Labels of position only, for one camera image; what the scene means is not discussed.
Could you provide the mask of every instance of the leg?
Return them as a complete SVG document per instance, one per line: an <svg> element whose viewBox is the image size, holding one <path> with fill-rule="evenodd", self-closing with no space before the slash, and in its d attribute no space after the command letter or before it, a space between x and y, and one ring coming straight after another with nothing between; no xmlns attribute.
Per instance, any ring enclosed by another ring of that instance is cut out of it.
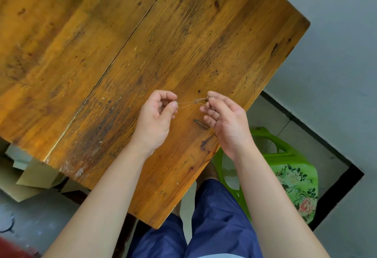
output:
<svg viewBox="0 0 377 258"><path fill-rule="evenodd" d="M180 206L179 203L159 229L153 229L139 221L127 258L182 258L187 242L183 234L183 222L179 217Z"/></svg>
<svg viewBox="0 0 377 258"><path fill-rule="evenodd" d="M262 258L251 223L232 194L218 181L212 163L198 178L192 233L186 258L220 253Z"/></svg>

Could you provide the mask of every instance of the forearm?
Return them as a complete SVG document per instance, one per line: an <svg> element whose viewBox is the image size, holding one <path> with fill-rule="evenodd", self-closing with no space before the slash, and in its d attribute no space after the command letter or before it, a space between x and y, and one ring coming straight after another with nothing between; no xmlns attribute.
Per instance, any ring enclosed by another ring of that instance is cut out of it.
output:
<svg viewBox="0 0 377 258"><path fill-rule="evenodd" d="M235 165L264 257L329 257L255 144Z"/></svg>
<svg viewBox="0 0 377 258"><path fill-rule="evenodd" d="M145 159L126 146L43 257L111 257Z"/></svg>

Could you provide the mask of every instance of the wood grain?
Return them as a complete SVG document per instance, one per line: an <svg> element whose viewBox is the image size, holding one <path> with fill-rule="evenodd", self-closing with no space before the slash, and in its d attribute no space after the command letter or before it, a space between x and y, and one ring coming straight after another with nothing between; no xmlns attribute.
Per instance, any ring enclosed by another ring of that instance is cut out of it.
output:
<svg viewBox="0 0 377 258"><path fill-rule="evenodd" d="M93 188L154 89L223 93L248 109L309 22L287 0L158 0L46 161ZM129 212L160 227L218 148L199 105L181 109L145 162Z"/></svg>
<svg viewBox="0 0 377 258"><path fill-rule="evenodd" d="M155 0L0 0L0 136L44 160Z"/></svg>

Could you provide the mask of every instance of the floral pattern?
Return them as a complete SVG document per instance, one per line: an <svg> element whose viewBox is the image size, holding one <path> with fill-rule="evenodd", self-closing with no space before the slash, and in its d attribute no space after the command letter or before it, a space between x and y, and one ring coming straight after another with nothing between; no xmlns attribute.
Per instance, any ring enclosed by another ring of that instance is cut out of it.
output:
<svg viewBox="0 0 377 258"><path fill-rule="evenodd" d="M302 188L303 183L311 183L308 175L299 167L294 168L290 165L284 165L275 175L304 221L311 222L316 213L318 194L316 188Z"/></svg>

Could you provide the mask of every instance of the hand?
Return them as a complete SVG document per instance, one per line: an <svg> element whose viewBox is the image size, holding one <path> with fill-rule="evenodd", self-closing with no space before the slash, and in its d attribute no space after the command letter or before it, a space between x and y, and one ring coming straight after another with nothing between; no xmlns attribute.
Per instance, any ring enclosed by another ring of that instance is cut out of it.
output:
<svg viewBox="0 0 377 258"><path fill-rule="evenodd" d="M245 110L232 99L214 91L208 92L208 102L200 107L207 113L204 122L214 128L225 154L237 162L240 154L254 145Z"/></svg>
<svg viewBox="0 0 377 258"><path fill-rule="evenodd" d="M141 107L130 143L146 156L163 144L169 133L170 121L177 113L177 95L171 91L155 90Z"/></svg>

